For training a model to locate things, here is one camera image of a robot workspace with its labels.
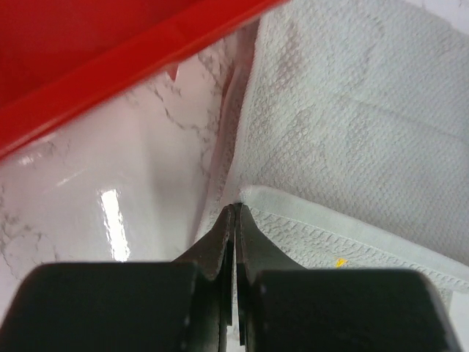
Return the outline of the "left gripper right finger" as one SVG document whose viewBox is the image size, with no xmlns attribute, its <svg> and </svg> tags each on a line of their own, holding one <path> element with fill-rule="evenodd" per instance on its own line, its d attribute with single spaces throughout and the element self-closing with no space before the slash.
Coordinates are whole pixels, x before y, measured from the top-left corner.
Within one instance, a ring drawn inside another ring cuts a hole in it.
<svg viewBox="0 0 469 352">
<path fill-rule="evenodd" d="M 248 347 L 250 290 L 262 271 L 303 270 L 304 267 L 281 251 L 257 226 L 250 208 L 234 205 L 234 241 L 237 274 L 237 309 L 240 344 Z"/>
</svg>

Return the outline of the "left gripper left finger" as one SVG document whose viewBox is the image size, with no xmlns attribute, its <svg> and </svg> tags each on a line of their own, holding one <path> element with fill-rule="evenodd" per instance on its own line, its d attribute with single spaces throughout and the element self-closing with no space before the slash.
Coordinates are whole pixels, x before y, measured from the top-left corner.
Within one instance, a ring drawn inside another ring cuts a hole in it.
<svg viewBox="0 0 469 352">
<path fill-rule="evenodd" d="M 235 207 L 222 209 L 212 228 L 175 262 L 190 264 L 189 310 L 181 351 L 225 351 L 232 325 Z"/>
</svg>

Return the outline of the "grey towel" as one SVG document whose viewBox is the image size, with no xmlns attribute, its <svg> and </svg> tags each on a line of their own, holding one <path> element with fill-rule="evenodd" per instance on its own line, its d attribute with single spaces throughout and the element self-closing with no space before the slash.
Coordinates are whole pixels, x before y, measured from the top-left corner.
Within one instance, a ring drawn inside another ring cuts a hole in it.
<svg viewBox="0 0 469 352">
<path fill-rule="evenodd" d="M 240 36 L 198 236 L 247 205 L 307 268 L 468 291 L 468 36 L 406 1 L 290 1 Z"/>
</svg>

